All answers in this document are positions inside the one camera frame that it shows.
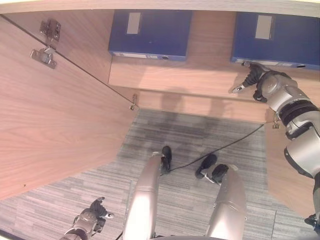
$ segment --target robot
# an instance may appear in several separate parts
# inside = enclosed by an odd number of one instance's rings
[[[285,126],[291,142],[284,149],[284,156],[298,173],[315,181],[313,203],[315,214],[305,222],[313,226],[320,236],[320,110],[298,88],[296,81],[287,74],[245,61],[250,73],[242,84],[232,90],[238,93],[255,85],[253,98],[267,103]],[[204,236],[156,236],[155,224],[159,177],[171,171],[172,153],[168,146],[154,152],[146,163],[135,187],[123,231],[123,240],[240,240],[246,220],[246,195],[244,184],[234,165],[216,164],[215,155],[208,155],[195,172],[199,179],[205,177],[220,185],[214,210]],[[74,220],[73,226],[61,240],[89,240],[101,232],[106,220],[113,214],[101,205],[98,198]]]

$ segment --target metal bracket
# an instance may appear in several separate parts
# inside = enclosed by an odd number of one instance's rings
[[[132,96],[132,105],[130,106],[130,110],[135,110],[135,107],[137,105],[138,102],[138,95],[137,94],[133,94]]]
[[[274,116],[273,116],[272,128],[273,128],[273,129],[279,129],[279,128],[280,128],[279,118],[278,118],[278,115],[277,115],[276,112],[274,113]]]
[[[39,51],[33,49],[30,57],[52,69],[55,69],[57,62],[54,60],[54,52],[55,51],[51,47],[42,48]]]
[[[47,22],[42,21],[40,33],[46,35],[46,48],[39,51],[33,49],[30,57],[52,69],[56,68],[57,62],[54,61],[54,52],[56,51],[60,39],[61,24],[54,19]]]
[[[42,21],[40,26],[40,33],[46,35],[46,45],[53,49],[57,48],[60,39],[61,24],[56,20],[50,18],[47,22]]]

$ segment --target wire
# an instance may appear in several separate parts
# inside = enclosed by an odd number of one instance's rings
[[[124,232],[122,231],[115,240],[118,240],[118,239],[122,236],[123,233],[124,233]]]
[[[264,124],[262,124],[262,125],[259,126],[257,129],[255,129],[254,131],[250,132],[250,133],[247,134],[246,136],[244,136],[244,137],[242,137],[242,138],[240,138],[240,139],[238,139],[238,140],[236,140],[236,141],[234,141],[234,142],[231,142],[231,143],[229,143],[228,145],[222,146],[222,147],[220,147],[220,148],[218,148],[218,149],[216,149],[216,150],[214,150],[214,151],[211,151],[211,152],[209,152],[209,153],[207,153],[207,154],[205,154],[205,155],[203,155],[203,156],[201,156],[201,157],[198,157],[196,160],[194,160],[194,161],[192,161],[192,162],[190,162],[190,163],[188,163],[188,164],[186,164],[186,165],[178,166],[178,167],[175,167],[175,168],[171,169],[171,170],[170,170],[170,173],[173,172],[173,171],[175,171],[175,170],[177,170],[177,169],[182,169],[182,168],[188,167],[188,166],[190,166],[191,164],[194,164],[194,163],[200,161],[201,159],[205,158],[206,156],[208,156],[208,155],[210,155],[210,154],[213,154],[213,153],[215,153],[215,152],[218,152],[218,151],[220,151],[220,150],[222,150],[222,149],[225,149],[225,148],[227,148],[227,147],[229,147],[229,146],[231,146],[231,145],[233,145],[233,144],[236,144],[236,143],[242,141],[243,139],[245,139],[245,138],[249,137],[250,135],[254,134],[256,131],[258,131],[258,130],[259,130],[260,128],[262,128],[263,126],[264,126]]]

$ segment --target gray carpet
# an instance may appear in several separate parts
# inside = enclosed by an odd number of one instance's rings
[[[115,213],[93,240],[113,240],[123,230],[129,198],[152,152],[169,145],[172,167],[229,144],[259,125],[232,120],[141,110],[115,162],[39,187],[0,202],[0,229],[25,240],[57,240],[74,217],[97,197]],[[302,217],[267,191],[264,129],[217,153],[221,163],[235,164],[247,197],[245,240],[316,237]],[[201,236],[206,232],[219,187],[196,179],[198,164],[160,178],[156,233]]]

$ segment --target wooden panel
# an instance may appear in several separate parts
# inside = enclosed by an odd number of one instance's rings
[[[130,103],[63,57],[30,58],[37,40],[0,17],[0,199],[115,159]]]
[[[108,83],[112,56],[108,52],[113,10],[69,10],[6,14],[5,16],[41,41],[42,21],[61,24],[57,52],[104,83]]]
[[[2,0],[0,13],[75,9],[216,10],[320,17],[318,0]]]
[[[286,160],[284,149],[289,140],[283,125],[272,129],[272,123],[266,124],[265,136],[269,193],[302,217],[308,217],[315,212],[315,181],[299,174]]]
[[[254,87],[238,94],[249,69],[231,63],[236,13],[195,11],[186,62],[114,57],[109,84],[142,90],[195,94],[254,101]],[[299,87],[320,105],[320,71],[274,67],[299,82]]]
[[[139,107],[182,114],[202,115],[247,122],[265,123],[268,105],[260,102],[140,91]]]

